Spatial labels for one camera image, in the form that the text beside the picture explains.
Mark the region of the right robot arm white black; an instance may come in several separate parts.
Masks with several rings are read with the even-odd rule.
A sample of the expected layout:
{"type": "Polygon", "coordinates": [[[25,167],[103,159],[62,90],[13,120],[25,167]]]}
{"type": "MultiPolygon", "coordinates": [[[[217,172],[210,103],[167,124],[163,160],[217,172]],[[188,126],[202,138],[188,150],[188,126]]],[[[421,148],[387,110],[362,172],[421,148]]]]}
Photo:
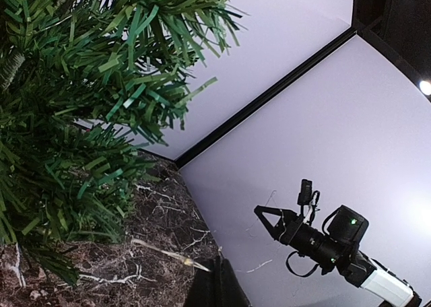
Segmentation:
{"type": "Polygon", "coordinates": [[[256,206],[255,214],[271,237],[290,246],[299,257],[308,257],[315,266],[303,275],[297,274],[286,261],[288,271],[297,277],[309,277],[318,268],[326,275],[333,270],[353,286],[365,289],[391,306],[419,306],[421,297],[406,281],[359,250],[369,222],[345,205],[337,208],[322,224],[313,228],[303,215],[289,209],[256,206]]]}

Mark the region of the small green christmas tree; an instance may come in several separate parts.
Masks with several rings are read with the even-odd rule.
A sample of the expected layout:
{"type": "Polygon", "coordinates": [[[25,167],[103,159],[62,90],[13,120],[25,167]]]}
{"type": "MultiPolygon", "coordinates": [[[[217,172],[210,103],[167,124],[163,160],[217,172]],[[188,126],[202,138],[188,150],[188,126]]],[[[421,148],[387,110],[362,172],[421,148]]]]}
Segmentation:
{"type": "Polygon", "coordinates": [[[123,239],[132,187],[196,95],[205,51],[236,44],[231,0],[1,0],[1,245],[68,285],[58,247],[123,239]]]}

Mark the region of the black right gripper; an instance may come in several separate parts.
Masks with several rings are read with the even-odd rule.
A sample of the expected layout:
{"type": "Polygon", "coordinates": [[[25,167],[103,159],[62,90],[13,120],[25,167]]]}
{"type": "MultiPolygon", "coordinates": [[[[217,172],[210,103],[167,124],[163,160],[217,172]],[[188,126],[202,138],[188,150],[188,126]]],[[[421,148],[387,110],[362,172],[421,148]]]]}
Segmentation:
{"type": "Polygon", "coordinates": [[[274,240],[291,246],[321,267],[335,266],[337,243],[308,224],[299,222],[295,211],[258,205],[254,213],[274,240]],[[278,222],[273,225],[265,214],[278,216],[278,222]]]}

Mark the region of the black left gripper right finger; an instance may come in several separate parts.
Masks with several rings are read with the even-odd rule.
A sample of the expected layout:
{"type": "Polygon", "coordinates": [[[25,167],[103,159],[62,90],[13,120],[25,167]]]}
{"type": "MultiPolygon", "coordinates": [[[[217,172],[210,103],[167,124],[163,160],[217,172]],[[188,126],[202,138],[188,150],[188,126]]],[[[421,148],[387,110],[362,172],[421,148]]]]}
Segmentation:
{"type": "Polygon", "coordinates": [[[249,307],[251,306],[246,294],[241,288],[232,265],[228,259],[220,260],[219,273],[219,306],[249,307]]]}

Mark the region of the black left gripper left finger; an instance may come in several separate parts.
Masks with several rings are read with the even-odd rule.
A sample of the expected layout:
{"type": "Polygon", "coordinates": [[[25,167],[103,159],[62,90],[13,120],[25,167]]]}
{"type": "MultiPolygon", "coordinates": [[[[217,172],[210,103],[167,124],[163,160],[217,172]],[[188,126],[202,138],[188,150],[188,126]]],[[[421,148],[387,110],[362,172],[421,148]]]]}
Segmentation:
{"type": "Polygon", "coordinates": [[[220,258],[204,261],[209,271],[199,269],[183,306],[216,307],[221,306],[220,293],[220,258]]]}

